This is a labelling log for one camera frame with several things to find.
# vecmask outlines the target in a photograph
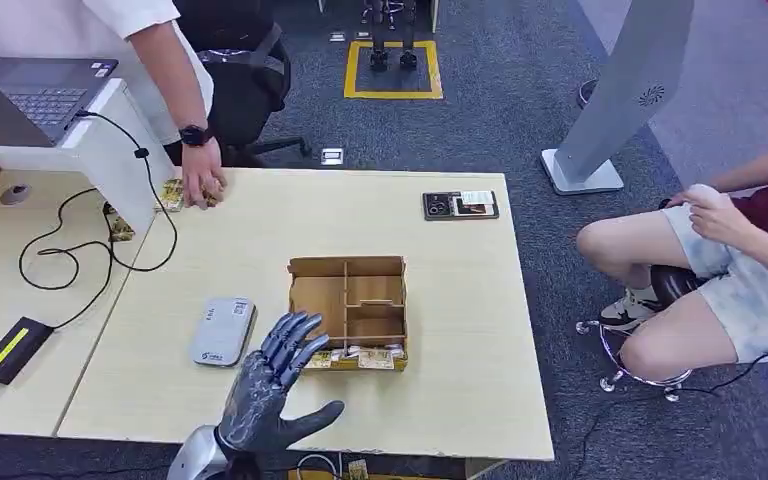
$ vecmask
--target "knee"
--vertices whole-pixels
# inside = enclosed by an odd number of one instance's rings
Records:
[[[578,232],[576,244],[578,251],[593,263],[611,261],[611,229],[608,222],[600,220],[593,222]]]
[[[620,357],[626,370],[644,380],[667,380],[685,370],[681,359],[647,336],[631,336],[620,350]]]

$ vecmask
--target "silver power bank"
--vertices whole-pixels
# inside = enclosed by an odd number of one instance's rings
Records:
[[[196,363],[230,367],[240,360],[254,324],[254,304],[242,297],[219,297],[207,302],[190,358]]]

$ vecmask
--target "sneaker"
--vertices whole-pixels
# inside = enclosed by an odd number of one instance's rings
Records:
[[[627,288],[623,298],[602,310],[599,322],[608,330],[632,330],[654,316],[660,307],[652,287],[644,290]]]

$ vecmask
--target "light wooden tabletop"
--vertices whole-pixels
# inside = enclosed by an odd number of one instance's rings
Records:
[[[306,372],[285,417],[330,400],[337,422],[294,448],[511,459],[553,458],[546,407],[500,174],[227,170],[226,200],[174,215],[178,250],[132,274],[57,434],[182,442],[219,421],[235,369],[194,364],[208,299],[245,296],[252,346],[286,311],[290,258],[402,255],[410,363],[394,372]],[[498,220],[427,222],[420,195],[494,190]],[[167,252],[155,220],[137,263]]]
[[[63,322],[89,302],[101,288],[107,273],[107,253],[101,247],[88,247],[75,252],[81,271],[71,287],[42,291],[26,284],[18,270],[22,247],[56,226],[60,203],[90,185],[82,174],[76,173],[4,171],[0,175],[0,196],[16,184],[27,184],[31,191],[28,199],[18,205],[4,206],[0,202],[0,339],[22,316],[48,325]],[[39,242],[26,258],[26,272],[31,279],[54,285],[67,281],[73,271],[68,259],[37,257],[37,250],[106,240],[102,204],[97,193],[89,193],[66,208],[63,229]],[[140,241],[118,244],[119,257],[132,261]],[[114,268],[111,284],[96,305],[53,334],[9,386],[0,385],[0,433],[54,434],[126,273],[123,268]]]

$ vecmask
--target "gray shorts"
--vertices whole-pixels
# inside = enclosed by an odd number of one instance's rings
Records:
[[[662,210],[676,232],[693,272],[710,280],[699,292],[725,327],[738,361],[768,350],[768,270],[740,250],[693,231],[690,205]]]

